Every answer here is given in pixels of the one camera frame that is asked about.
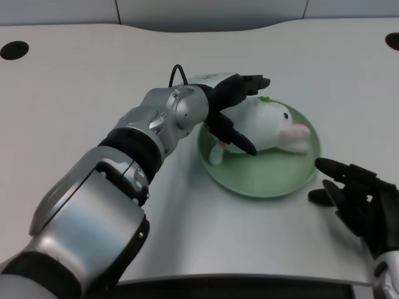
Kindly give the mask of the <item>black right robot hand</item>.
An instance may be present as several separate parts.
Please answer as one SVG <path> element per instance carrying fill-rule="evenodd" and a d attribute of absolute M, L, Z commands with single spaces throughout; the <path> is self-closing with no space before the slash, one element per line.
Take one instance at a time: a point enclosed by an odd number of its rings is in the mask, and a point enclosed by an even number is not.
<path fill-rule="evenodd" d="M 371 256 L 398 250 L 398 189 L 357 165 L 317 158 L 315 167 L 331 180 L 310 191 L 308 200 L 336 208 L 335 214 L 367 245 Z"/>

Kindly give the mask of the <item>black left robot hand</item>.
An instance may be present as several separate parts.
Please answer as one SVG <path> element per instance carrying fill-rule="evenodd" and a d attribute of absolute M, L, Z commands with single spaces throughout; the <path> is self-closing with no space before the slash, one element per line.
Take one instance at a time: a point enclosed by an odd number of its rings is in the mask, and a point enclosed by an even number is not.
<path fill-rule="evenodd" d="M 257 95 L 267 88 L 271 80 L 263 75 L 207 74 L 196 75 L 188 79 L 190 85 L 199 86 L 208 99 L 208 116 L 204 123 L 209 132 L 227 145 L 233 144 L 244 152 L 255 156 L 252 142 L 234 129 L 234 122 L 221 113 L 222 110 L 235 107 L 248 96 Z"/>

